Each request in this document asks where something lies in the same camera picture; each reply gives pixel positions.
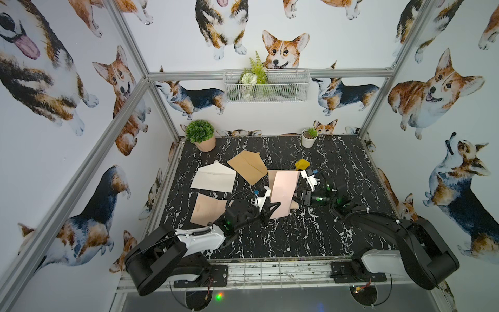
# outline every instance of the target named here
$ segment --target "white wire basket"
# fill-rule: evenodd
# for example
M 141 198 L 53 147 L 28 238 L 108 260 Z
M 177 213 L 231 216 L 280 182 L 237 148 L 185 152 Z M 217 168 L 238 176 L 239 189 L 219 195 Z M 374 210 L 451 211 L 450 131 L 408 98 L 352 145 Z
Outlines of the white wire basket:
M 308 97 L 308 69 L 269 69 L 269 84 L 241 84 L 242 69 L 224 70 L 227 102 L 304 102 Z

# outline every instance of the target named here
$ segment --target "white envelope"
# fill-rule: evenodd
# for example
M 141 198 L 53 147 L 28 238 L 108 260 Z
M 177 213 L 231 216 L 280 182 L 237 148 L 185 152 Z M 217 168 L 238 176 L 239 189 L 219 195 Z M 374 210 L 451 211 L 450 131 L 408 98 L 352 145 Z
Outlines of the white envelope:
M 216 160 L 213 164 L 198 169 L 191 188 L 231 193 L 235 179 L 236 171 Z

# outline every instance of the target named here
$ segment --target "small succulent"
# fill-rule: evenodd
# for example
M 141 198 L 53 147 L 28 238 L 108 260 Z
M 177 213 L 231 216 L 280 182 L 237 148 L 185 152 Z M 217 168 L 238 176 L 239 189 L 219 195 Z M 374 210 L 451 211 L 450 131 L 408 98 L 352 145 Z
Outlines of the small succulent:
M 206 120 L 194 120 L 186 127 L 186 139 L 190 140 L 191 143 L 211 139 L 215 129 Z

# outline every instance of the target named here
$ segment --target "dog tongue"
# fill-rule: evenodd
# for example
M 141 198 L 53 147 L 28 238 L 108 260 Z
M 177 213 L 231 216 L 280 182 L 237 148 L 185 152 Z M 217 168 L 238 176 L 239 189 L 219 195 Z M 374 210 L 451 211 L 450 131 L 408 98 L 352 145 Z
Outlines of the dog tongue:
M 217 0 L 220 6 L 227 6 L 229 4 L 229 0 Z
M 37 59 L 40 56 L 40 50 L 36 44 L 26 35 L 22 35 L 14 41 L 14 44 L 21 50 L 21 52 L 29 58 Z

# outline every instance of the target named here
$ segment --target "black marble surface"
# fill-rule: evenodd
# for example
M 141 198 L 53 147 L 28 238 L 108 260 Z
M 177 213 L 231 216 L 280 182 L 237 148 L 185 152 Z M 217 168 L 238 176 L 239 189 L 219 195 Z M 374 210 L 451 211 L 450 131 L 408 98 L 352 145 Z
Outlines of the black marble surface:
M 346 178 L 348 192 L 355 202 L 371 209 L 393 212 L 357 136 L 320 136 L 310 149 L 303 148 L 300 142 L 298 136 L 217 138 L 216 148 L 208 153 L 200 152 L 194 144 L 186 142 L 162 222 L 173 228 L 199 227 L 189 222 L 197 194 L 226 199 L 230 193 L 191 189 L 196 170 L 215 160 L 227 165 L 228 160 L 243 150 L 260 152 L 268 169 L 294 169 L 294 163 L 300 158 L 308 160 L 311 168 L 330 168 Z M 305 187 L 306 182 L 301 177 L 299 183 Z M 268 175 L 255 187 L 258 185 L 268 185 Z M 243 189 L 254 190 L 254 187 L 237 174 L 234 191 Z M 242 230 L 232 246 L 206 251 L 205 256 L 208 259 L 345 256 L 365 247 L 394 248 L 375 234 L 335 222 L 327 209 L 300 206 L 292 209 L 287 217 L 271 220 L 267 227 L 251 224 Z

